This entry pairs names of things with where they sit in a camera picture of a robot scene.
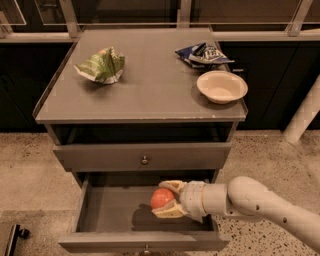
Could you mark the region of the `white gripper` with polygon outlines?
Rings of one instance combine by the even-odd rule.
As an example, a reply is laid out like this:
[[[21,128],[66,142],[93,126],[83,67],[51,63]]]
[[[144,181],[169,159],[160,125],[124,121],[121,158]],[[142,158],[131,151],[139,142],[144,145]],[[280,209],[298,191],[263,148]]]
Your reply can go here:
[[[203,192],[206,183],[203,181],[183,182],[181,180],[166,180],[159,183],[159,187],[171,190],[179,195],[179,202],[172,200],[163,207],[152,210],[161,219],[173,219],[187,216],[192,220],[203,222],[207,216],[203,206]]]

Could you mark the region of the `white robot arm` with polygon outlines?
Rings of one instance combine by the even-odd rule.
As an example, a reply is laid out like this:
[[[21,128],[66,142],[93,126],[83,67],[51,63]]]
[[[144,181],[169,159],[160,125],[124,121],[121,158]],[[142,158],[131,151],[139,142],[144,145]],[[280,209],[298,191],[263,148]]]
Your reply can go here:
[[[203,181],[163,181],[152,194],[152,213],[158,218],[207,215],[242,220],[268,220],[320,252],[320,215],[293,205],[260,182],[245,176],[228,184]]]

